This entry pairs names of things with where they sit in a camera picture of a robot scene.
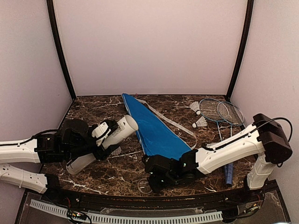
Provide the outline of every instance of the white enclosure wall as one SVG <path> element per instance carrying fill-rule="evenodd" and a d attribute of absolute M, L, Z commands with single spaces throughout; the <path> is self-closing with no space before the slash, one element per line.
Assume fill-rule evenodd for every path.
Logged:
<path fill-rule="evenodd" d="M 247 47 L 231 101 L 247 124 L 262 112 L 286 117 L 294 126 L 293 156 L 276 168 L 277 179 L 293 223 L 299 223 L 299 1 L 255 1 Z M 289 126 L 281 121 L 286 135 Z"/>
<path fill-rule="evenodd" d="M 70 103 L 45 0 L 0 1 L 0 141 L 57 128 Z M 17 164 L 38 172 L 38 164 Z M 0 184 L 0 223 L 15 221 L 24 189 Z"/>
<path fill-rule="evenodd" d="M 55 0 L 76 94 L 226 94 L 246 5 L 246 0 Z"/>

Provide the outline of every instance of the shuttlecock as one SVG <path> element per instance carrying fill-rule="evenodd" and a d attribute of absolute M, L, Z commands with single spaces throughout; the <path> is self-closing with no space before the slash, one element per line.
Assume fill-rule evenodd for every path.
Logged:
<path fill-rule="evenodd" d="M 195 102 L 191 103 L 189 107 L 190 107 L 191 110 L 196 112 L 197 115 L 200 115 L 199 102 L 198 101 L 195 101 Z"/>
<path fill-rule="evenodd" d="M 114 150 L 110 155 L 115 156 L 121 153 L 121 147 L 119 146 L 116 150 Z"/>
<path fill-rule="evenodd" d="M 207 126 L 207 122 L 206 119 L 204 117 L 199 118 L 198 121 L 196 121 L 195 123 L 192 124 L 192 127 L 196 128 L 196 127 L 206 127 Z"/>

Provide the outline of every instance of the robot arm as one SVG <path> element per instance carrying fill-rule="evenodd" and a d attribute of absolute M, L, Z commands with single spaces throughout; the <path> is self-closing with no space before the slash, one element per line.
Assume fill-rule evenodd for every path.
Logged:
<path fill-rule="evenodd" d="M 127 120 L 134 125 L 133 131 L 124 127 Z M 38 134 L 28 140 L 0 142 L 0 180 L 39 193 L 49 188 L 60 188 L 55 175 L 31 173 L 7 163 L 63 162 L 84 155 L 104 160 L 117 148 L 118 143 L 137 129 L 138 125 L 129 115 L 118 123 L 105 120 L 91 127 L 82 120 L 73 119 L 66 121 L 55 134 Z"/>
<path fill-rule="evenodd" d="M 292 155 L 281 125 L 277 122 L 262 124 L 270 118 L 254 116 L 254 123 L 238 134 L 209 147 L 203 146 L 182 155 L 179 161 L 160 155 L 145 157 L 145 171 L 150 173 L 149 185 L 154 192 L 180 183 L 191 183 L 215 169 L 249 155 L 259 157 L 247 175 L 246 188 L 260 189 L 274 167 Z"/>

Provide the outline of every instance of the brown marble surface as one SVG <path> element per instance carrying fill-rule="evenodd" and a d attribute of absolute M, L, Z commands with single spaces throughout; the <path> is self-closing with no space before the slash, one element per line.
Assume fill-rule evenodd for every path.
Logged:
<path fill-rule="evenodd" d="M 193 131 L 198 140 L 197 147 L 202 142 L 212 143 L 220 140 L 217 125 L 208 121 L 208 127 L 192 128 L 192 123 L 199 119 L 189 105 L 203 98 L 214 98 L 224 101 L 223 96 L 188 96 L 188 95 L 149 95 L 138 96 L 146 100 L 149 105 L 161 112 L 167 118 Z M 97 124 L 104 119 L 118 121 L 125 114 L 125 106 L 121 96 L 78 97 L 71 106 L 66 119 L 83 119 L 88 125 Z M 180 129 L 166 125 L 189 146 L 195 144 L 195 139 Z M 220 123 L 221 134 L 224 139 L 230 136 L 230 126 Z M 233 133 L 240 128 L 234 127 Z M 223 168 L 219 168 L 190 185 L 180 185 L 164 189 L 160 194 L 142 194 L 137 188 L 138 181 L 148 176 L 144 172 L 142 148 L 135 134 L 121 143 L 122 152 L 117 156 L 110 156 L 106 161 L 96 161 L 77 175 L 70 175 L 65 169 L 65 163 L 45 164 L 42 173 L 59 176 L 64 189 L 74 191 L 105 194 L 114 196 L 183 196 L 202 193 L 219 192 L 242 187 L 245 175 L 251 170 L 255 159 L 253 156 L 243 158 L 234 163 L 233 186 L 225 186 Z"/>

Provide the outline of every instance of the white cable tray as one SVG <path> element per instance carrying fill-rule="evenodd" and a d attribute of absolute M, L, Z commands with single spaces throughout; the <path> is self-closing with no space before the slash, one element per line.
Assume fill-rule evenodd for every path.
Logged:
<path fill-rule="evenodd" d="M 67 209 L 56 205 L 32 199 L 30 206 L 54 216 L 67 218 Z M 92 212 L 88 212 L 87 215 L 90 217 L 93 224 L 198 224 L 223 220 L 221 211 L 179 217 L 120 217 L 101 215 Z"/>

